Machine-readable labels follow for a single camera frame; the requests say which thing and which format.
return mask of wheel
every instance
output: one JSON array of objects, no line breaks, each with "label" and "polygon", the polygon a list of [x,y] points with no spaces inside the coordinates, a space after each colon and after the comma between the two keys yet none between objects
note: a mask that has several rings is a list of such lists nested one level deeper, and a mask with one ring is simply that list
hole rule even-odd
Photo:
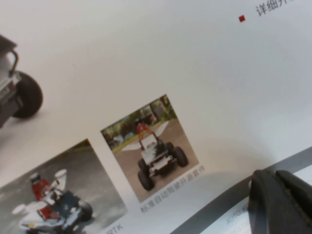
[{"label": "wheel", "polygon": [[73,234],[73,230],[57,231],[56,234]]},{"label": "wheel", "polygon": [[158,140],[155,155],[158,156],[159,154],[165,152],[166,150],[167,148],[164,142],[162,140]]},{"label": "wheel", "polygon": [[37,231],[26,231],[27,234],[38,234]]},{"label": "wheel", "polygon": [[166,143],[166,148],[169,151],[169,154],[172,155],[174,151],[174,145],[171,142]]},{"label": "wheel", "polygon": [[138,162],[139,168],[145,173],[145,175],[149,176],[150,175],[150,169],[146,165],[144,159],[140,159]]},{"label": "wheel", "polygon": [[185,167],[187,164],[189,164],[184,151],[180,147],[174,148],[174,155],[180,167]]},{"label": "wheel", "polygon": [[85,202],[82,200],[80,200],[78,204],[80,208],[82,209],[81,220],[83,222],[90,220],[90,218],[92,218],[92,213],[93,213],[92,206],[88,202]]},{"label": "wheel", "polygon": [[34,79],[23,72],[18,73],[21,80],[16,84],[16,89],[17,95],[23,102],[23,106],[13,116],[17,118],[28,118],[40,109],[43,95]]},{"label": "wheel", "polygon": [[145,190],[150,191],[154,187],[152,179],[147,176],[142,170],[140,170],[137,175]]}]

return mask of black object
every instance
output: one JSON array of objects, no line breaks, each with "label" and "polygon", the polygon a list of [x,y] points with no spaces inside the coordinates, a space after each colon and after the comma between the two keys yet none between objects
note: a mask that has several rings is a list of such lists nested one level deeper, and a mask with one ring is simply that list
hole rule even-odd
[{"label": "black object", "polygon": [[[279,161],[271,166],[268,170],[287,170],[291,173],[295,173],[308,166],[312,165],[312,147],[309,147],[295,155],[292,155],[282,161]],[[222,175],[231,176],[231,174],[223,173]],[[211,183],[211,189],[218,188],[219,184],[212,183],[214,179],[220,179],[220,174],[211,174],[210,180],[207,183]],[[214,200],[204,206],[201,210],[195,213],[191,218],[186,220],[183,224],[177,227],[171,234],[200,234],[207,227],[218,220],[224,213],[226,213],[230,207],[235,206],[244,198],[248,197],[250,189],[248,183],[251,181],[252,176],[248,176],[231,188],[217,196]]]},{"label": "black object", "polygon": [[150,175],[150,169],[146,165],[144,159],[141,158],[137,163],[138,163],[139,168],[145,173],[145,175],[149,176]]},{"label": "black object", "polygon": [[154,187],[154,182],[152,179],[142,170],[139,170],[137,176],[145,190],[150,191]]},{"label": "black object", "polygon": [[16,84],[17,94],[23,102],[23,106],[14,113],[13,117],[29,118],[41,107],[43,94],[38,83],[29,75],[19,72],[20,81]]},{"label": "black object", "polygon": [[71,191],[65,192],[60,201],[51,206],[51,209],[58,213],[59,216],[67,218],[73,207],[78,206],[80,198],[75,196]]},{"label": "black object", "polygon": [[92,218],[93,209],[92,206],[83,200],[78,202],[79,207],[82,209],[81,221],[86,222]]},{"label": "black object", "polygon": [[184,151],[180,147],[174,148],[173,155],[180,167],[186,167],[189,164]]},{"label": "black object", "polygon": [[166,143],[166,148],[167,148],[169,154],[172,155],[173,150],[174,150],[174,148],[175,148],[174,145],[173,145],[171,142],[167,142],[167,143]]},{"label": "black object", "polygon": [[255,171],[248,210],[252,234],[312,234],[312,187],[288,171]]},{"label": "black object", "polygon": [[14,42],[0,35],[0,57],[13,51],[15,47]]}]

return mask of go-kart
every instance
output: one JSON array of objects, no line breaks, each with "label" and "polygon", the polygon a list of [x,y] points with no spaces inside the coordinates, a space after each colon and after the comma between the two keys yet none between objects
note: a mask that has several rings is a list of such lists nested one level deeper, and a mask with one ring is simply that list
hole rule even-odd
[{"label": "go-kart", "polygon": [[16,71],[16,44],[0,35],[0,127],[9,117],[28,118],[41,107],[43,95],[29,75]]},{"label": "go-kart", "polygon": [[[19,228],[27,234],[72,234],[80,222],[92,218],[92,207],[71,191],[64,191],[66,170],[58,171],[51,187],[44,192],[45,197],[28,205],[17,206],[12,214],[25,215],[19,222]],[[49,206],[57,215],[55,219],[44,219],[40,210]]]},{"label": "go-kart", "polygon": [[147,127],[145,130],[148,134],[146,137],[143,137],[144,133],[139,133],[142,159],[138,162],[138,179],[143,188],[149,191],[154,187],[152,176],[167,173],[175,161],[179,166],[185,167],[188,159],[180,147],[174,147],[171,142],[164,144],[155,132]]}]

